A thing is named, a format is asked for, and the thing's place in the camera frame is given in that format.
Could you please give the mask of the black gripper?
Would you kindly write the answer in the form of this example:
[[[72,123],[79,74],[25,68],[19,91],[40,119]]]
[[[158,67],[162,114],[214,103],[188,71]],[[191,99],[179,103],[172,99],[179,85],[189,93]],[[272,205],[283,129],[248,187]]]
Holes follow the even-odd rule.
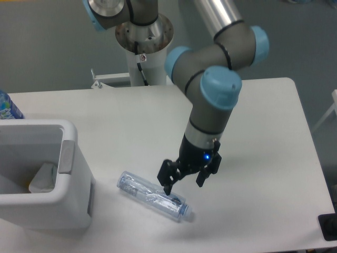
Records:
[[[201,188],[205,180],[218,172],[222,157],[218,153],[220,142],[212,142],[212,148],[199,148],[193,145],[186,136],[183,137],[176,161],[164,160],[157,179],[167,196],[171,194],[173,185],[190,174],[199,173],[196,178]]]

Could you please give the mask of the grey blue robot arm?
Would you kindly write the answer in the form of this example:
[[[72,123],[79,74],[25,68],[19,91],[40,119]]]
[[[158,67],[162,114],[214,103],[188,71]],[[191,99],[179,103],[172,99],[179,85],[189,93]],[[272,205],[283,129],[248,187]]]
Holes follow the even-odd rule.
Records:
[[[115,28],[127,56],[132,86],[163,85],[171,80],[192,103],[176,161],[165,160],[157,178],[166,194],[189,174],[202,186],[216,174],[220,138],[242,87],[237,70],[268,56],[269,39],[258,26],[248,26],[233,1],[195,1],[213,43],[194,51],[179,46],[168,51],[173,25],[159,13],[157,1],[84,1],[98,31]]]

